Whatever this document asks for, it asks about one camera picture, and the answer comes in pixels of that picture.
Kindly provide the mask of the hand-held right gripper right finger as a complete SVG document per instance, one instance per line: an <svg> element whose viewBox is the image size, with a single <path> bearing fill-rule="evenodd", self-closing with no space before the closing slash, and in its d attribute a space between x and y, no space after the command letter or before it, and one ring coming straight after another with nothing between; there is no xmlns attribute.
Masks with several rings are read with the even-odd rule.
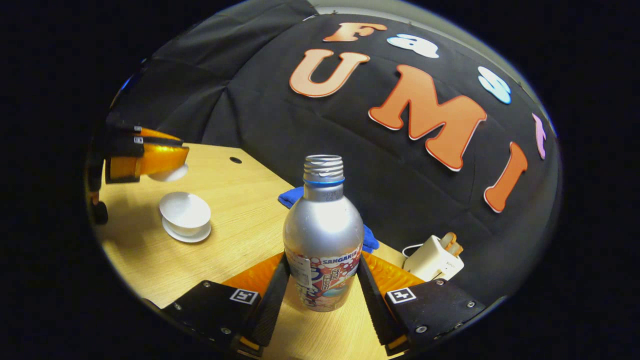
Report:
<svg viewBox="0 0 640 360"><path fill-rule="evenodd" d="M360 256L357 274L375 334L388 356L425 353L486 310L446 279L422 280L370 253Z"/></svg>

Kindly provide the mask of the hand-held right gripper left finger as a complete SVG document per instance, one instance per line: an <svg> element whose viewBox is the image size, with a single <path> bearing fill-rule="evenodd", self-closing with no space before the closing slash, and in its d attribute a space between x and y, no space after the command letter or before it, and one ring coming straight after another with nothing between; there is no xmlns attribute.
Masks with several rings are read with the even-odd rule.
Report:
<svg viewBox="0 0 640 360"><path fill-rule="evenodd" d="M261 357L289 280L288 260L277 253L222 283L202 280L163 307L162 314L222 357Z"/></svg>

